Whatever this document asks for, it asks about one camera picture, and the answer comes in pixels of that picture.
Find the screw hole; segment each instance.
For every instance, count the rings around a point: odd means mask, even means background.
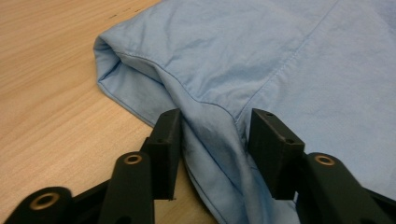
[[[131,155],[124,159],[124,162],[128,165],[133,165],[141,162],[143,158],[139,155]]]
[[[49,192],[36,197],[31,203],[32,210],[42,210],[55,204],[60,196],[56,192]]]
[[[334,161],[332,158],[327,157],[327,156],[324,156],[324,155],[317,155],[317,156],[315,157],[315,160],[316,160],[318,163],[323,164],[323,165],[332,166],[332,165],[335,164],[335,161]]]

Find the light blue shirt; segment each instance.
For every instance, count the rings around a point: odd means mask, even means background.
[[[94,52],[99,87],[148,124],[181,109],[188,172],[219,223],[299,223],[247,153],[253,107],[396,200],[393,0],[163,1]]]

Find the black bracket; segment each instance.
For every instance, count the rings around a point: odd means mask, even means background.
[[[173,200],[180,156],[181,113],[160,115],[140,151],[120,156],[110,180],[72,197],[41,189],[26,197],[6,224],[154,223],[153,200]]]
[[[303,224],[396,223],[396,202],[364,189],[341,161],[304,153],[304,142],[277,116],[253,109],[248,151],[277,200],[294,200]]]

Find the wooden surface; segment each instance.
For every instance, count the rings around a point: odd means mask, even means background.
[[[107,180],[151,128],[95,83],[94,39],[157,0],[0,1],[0,223],[27,195]],[[183,165],[156,223],[214,223]]]

